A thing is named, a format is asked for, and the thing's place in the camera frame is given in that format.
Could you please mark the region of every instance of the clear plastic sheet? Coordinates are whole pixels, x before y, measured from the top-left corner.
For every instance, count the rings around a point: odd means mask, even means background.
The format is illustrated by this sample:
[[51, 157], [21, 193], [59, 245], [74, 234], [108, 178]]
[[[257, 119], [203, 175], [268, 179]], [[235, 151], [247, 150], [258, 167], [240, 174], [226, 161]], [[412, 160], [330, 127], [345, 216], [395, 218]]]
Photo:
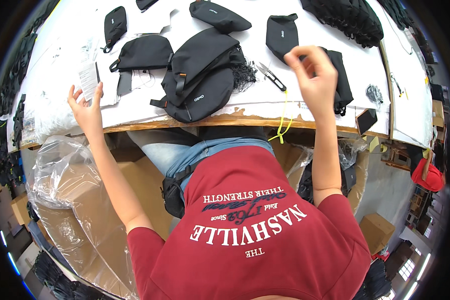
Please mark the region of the clear plastic sheet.
[[357, 153], [364, 151], [367, 148], [367, 143], [354, 139], [338, 140], [338, 158], [342, 170], [346, 170], [355, 164], [357, 160]]
[[304, 147], [301, 145], [294, 145], [297, 148], [302, 149], [300, 157], [295, 161], [294, 165], [287, 172], [286, 177], [288, 182], [295, 189], [295, 192], [299, 189], [300, 178], [302, 178], [305, 167], [310, 164], [313, 159], [313, 148]]
[[48, 138], [26, 188], [48, 235], [77, 275], [114, 295], [137, 300], [125, 226], [90, 150], [72, 138]]

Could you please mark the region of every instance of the hand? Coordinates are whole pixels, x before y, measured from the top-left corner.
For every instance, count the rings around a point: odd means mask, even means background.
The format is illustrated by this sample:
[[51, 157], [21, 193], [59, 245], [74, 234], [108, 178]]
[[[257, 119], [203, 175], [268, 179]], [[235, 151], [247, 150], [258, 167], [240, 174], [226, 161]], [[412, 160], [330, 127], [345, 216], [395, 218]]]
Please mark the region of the hand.
[[87, 139], [90, 143], [94, 140], [100, 140], [104, 138], [103, 126], [102, 126], [102, 113], [100, 111], [100, 99], [103, 94], [103, 83], [98, 83], [95, 88], [95, 94], [93, 95], [93, 100], [91, 105], [82, 98], [80, 102], [77, 103], [77, 99], [83, 92], [79, 89], [75, 94], [75, 86], [70, 87], [70, 92], [68, 93], [68, 104], [72, 108], [75, 120], [77, 120], [78, 125], [83, 130]]
[[[306, 55], [303, 61], [299, 57]], [[296, 46], [283, 57], [296, 74], [298, 85], [315, 121], [334, 116], [333, 104], [338, 72], [319, 47]]]

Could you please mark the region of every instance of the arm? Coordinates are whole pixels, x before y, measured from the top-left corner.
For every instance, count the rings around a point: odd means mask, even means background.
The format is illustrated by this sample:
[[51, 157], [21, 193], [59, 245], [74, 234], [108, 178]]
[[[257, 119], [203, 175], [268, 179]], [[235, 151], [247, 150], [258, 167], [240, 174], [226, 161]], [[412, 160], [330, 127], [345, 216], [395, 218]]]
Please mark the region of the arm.
[[[302, 62], [299, 60], [301, 55], [306, 55]], [[285, 54], [284, 59], [297, 76], [302, 97], [317, 127], [312, 178], [313, 201], [318, 207], [326, 197], [342, 194], [333, 111], [338, 73], [325, 52], [316, 46], [296, 46]]]
[[426, 158], [426, 163], [423, 166], [423, 171], [422, 171], [422, 180], [423, 181], [427, 180], [427, 175], [429, 174], [429, 166], [432, 161], [432, 157], [433, 157], [433, 152], [430, 149], [430, 151], [428, 152], [428, 157]]
[[126, 232], [129, 233], [136, 227], [147, 227], [153, 230], [137, 195], [123, 176], [119, 165], [105, 143], [102, 113], [100, 112], [102, 87], [103, 83], [99, 83], [93, 96], [92, 105], [89, 105], [85, 98], [77, 103], [82, 90], [79, 89], [77, 93], [73, 94], [75, 86], [72, 85], [68, 93], [68, 104], [72, 108], [77, 123], [87, 136], [100, 177], [116, 214], [126, 227]]

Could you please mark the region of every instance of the concrete floor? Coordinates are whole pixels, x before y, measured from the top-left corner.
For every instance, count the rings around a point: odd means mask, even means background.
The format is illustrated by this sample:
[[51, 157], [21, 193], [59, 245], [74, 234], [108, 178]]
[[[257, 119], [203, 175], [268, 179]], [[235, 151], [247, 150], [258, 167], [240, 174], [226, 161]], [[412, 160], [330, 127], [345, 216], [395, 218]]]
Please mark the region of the concrete floor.
[[410, 172], [385, 165], [381, 153], [370, 153], [365, 192], [355, 212], [358, 223], [363, 216], [378, 213], [395, 226], [388, 243], [389, 252], [402, 241], [398, 236], [405, 227], [409, 199], [415, 183]]

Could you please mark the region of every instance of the red t-shirt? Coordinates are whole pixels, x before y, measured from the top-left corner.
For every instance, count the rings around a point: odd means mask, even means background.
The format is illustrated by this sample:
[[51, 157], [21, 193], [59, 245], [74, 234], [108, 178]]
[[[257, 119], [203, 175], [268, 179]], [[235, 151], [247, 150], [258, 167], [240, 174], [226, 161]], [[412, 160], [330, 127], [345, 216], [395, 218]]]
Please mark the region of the red t-shirt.
[[412, 181], [414, 183], [418, 183], [429, 191], [438, 192], [444, 186], [442, 172], [438, 171], [434, 165], [430, 164], [428, 165], [428, 174], [426, 175], [426, 179], [422, 180], [422, 172], [426, 162], [427, 160], [424, 158], [420, 160], [415, 171], [413, 171]]
[[185, 199], [166, 242], [144, 227], [128, 234], [142, 300], [349, 300], [365, 279], [371, 256], [348, 199], [330, 195], [317, 209], [262, 147], [206, 158]]

